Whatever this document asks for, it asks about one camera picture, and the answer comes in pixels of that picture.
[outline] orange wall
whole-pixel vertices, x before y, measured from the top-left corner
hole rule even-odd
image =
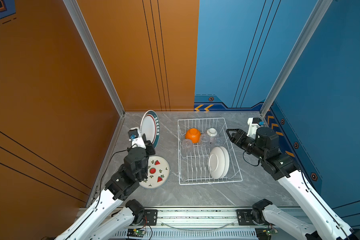
[[[126,111],[193,110],[198,0],[78,0]]]
[[[85,206],[119,116],[63,2],[15,4],[0,20],[0,239],[41,239]]]

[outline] dish rack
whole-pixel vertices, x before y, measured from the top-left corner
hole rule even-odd
[[[185,139],[185,133],[189,129],[196,128],[203,133],[211,127],[218,132],[219,138],[224,142],[222,146],[227,149],[230,156],[228,173],[225,177],[219,179],[213,179],[208,169],[208,158],[212,147],[195,143],[193,144],[193,150],[186,154],[182,151],[181,146],[182,141]],[[180,119],[177,121],[180,185],[241,182],[243,180],[233,145],[225,132],[226,129],[225,118]]]

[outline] plate with watermelon pattern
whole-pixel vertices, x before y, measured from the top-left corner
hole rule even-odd
[[[159,156],[150,156],[148,159],[148,179],[140,182],[140,186],[154,189],[163,185],[169,176],[168,162]]]

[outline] wall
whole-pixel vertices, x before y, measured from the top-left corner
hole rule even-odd
[[[0,19],[0,239],[57,236],[85,206],[119,116],[62,1]]]
[[[315,4],[201,0],[195,106],[208,103],[202,96],[224,104],[209,110],[252,108],[264,101]]]
[[[126,111],[192,110],[198,0],[78,0]]]
[[[322,179],[323,199],[360,228],[360,0],[332,2],[275,103]]]

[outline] orange bowl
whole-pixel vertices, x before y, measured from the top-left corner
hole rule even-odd
[[[190,139],[193,143],[197,143],[200,139],[201,132],[196,128],[191,128],[185,134],[185,138]]]

